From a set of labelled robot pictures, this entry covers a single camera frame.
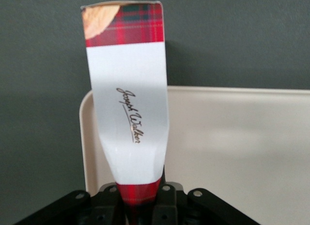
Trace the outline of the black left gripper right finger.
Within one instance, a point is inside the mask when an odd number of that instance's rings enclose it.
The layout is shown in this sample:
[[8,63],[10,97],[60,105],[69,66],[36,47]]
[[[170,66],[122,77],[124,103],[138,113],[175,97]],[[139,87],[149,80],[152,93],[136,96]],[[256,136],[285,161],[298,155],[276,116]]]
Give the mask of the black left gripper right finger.
[[185,194],[171,184],[161,184],[154,207],[155,225],[242,225],[239,210],[203,188]]

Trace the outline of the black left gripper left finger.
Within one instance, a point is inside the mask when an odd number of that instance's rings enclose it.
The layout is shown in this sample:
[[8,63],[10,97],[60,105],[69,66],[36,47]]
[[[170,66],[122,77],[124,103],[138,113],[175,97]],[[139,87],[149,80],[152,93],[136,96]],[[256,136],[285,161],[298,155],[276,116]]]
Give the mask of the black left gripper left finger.
[[124,204],[115,183],[91,196],[75,190],[18,221],[17,225],[125,225]]

